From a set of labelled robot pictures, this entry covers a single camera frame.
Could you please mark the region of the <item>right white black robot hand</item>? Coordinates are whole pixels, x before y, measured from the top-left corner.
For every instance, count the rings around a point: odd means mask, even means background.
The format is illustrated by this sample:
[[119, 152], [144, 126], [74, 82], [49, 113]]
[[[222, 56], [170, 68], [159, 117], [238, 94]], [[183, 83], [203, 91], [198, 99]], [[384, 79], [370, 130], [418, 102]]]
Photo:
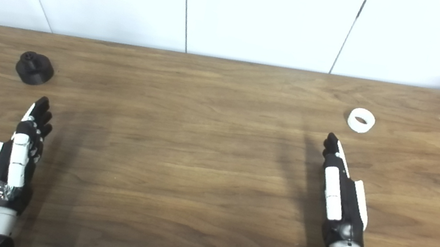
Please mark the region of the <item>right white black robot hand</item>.
[[368, 217], [363, 182], [350, 178], [343, 147], [334, 133], [327, 135], [323, 146], [326, 207], [326, 218], [322, 225], [324, 244], [329, 247], [342, 241], [364, 247]]

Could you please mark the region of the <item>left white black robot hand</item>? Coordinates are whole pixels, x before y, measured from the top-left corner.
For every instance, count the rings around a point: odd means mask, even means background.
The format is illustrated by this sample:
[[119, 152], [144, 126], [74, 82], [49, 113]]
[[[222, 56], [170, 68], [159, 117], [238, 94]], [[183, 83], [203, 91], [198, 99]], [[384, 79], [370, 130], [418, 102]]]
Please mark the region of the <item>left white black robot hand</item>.
[[52, 131], [50, 100], [33, 103], [17, 124], [10, 140], [0, 141], [0, 207], [22, 214], [33, 196], [32, 180], [42, 157], [44, 141]]

